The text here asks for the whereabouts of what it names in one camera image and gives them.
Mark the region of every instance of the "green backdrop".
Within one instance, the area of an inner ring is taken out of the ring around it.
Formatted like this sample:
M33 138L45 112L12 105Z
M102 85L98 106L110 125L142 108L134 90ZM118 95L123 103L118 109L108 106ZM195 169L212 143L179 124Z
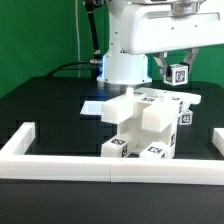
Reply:
M77 61L75 0L0 0L0 96L30 77L42 76L64 63ZM96 10L100 47L106 52L108 16L104 6ZM78 7L81 59L92 58L93 49L83 1ZM172 54L179 62L184 52ZM224 46L202 48L191 80L224 86ZM154 61L150 75L159 79Z

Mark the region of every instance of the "black table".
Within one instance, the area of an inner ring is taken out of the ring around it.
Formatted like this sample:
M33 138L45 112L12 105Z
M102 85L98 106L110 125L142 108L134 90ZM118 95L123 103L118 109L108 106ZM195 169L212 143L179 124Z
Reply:
M153 88L202 95L191 126L179 126L176 158L223 159L211 142L224 127L224 89L191 82ZM80 116L85 100L108 100L121 93L79 78L32 78L0 100L0 144L24 121L36 123L37 138L27 154L99 156L116 126L99 116ZM223 223L224 187L0 180L2 223Z

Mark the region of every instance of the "white rectangular block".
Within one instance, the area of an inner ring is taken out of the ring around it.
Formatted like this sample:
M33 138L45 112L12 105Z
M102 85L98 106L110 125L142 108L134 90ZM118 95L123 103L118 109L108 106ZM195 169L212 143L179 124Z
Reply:
M167 128L179 114L177 103L157 103L143 110L142 129L161 132Z
M192 120L193 120L193 112L191 110L187 110L180 116L180 118L178 120L178 124L179 125L191 125Z
M132 97L120 96L102 104L103 122L119 124L133 116L134 101Z
M24 122L0 151L0 156L23 155L35 138L35 123Z
M103 104L102 101L85 101L80 114L101 115L102 104Z
M212 143L224 156L224 128L214 128Z
M167 145L161 142L152 142L140 154L139 158L145 159L162 159L165 157Z

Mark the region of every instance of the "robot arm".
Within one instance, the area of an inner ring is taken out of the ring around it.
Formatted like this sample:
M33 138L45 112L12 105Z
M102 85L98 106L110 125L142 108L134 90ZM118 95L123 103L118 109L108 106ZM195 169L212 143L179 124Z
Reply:
M110 40L103 60L104 72L98 78L100 83L138 86L150 82L144 54L153 54L165 83L185 84L199 47L224 43L224 1L105 2L110 17ZM187 52L183 62L167 65L167 52L180 49Z

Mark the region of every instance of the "stacked blocks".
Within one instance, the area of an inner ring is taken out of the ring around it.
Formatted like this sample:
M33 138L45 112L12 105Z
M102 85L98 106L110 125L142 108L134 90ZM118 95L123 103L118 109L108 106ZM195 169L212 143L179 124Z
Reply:
M177 124L192 123L189 107L200 100L195 94L128 88L126 94L102 104L101 120L117 124L117 135L102 145L101 156L173 158Z

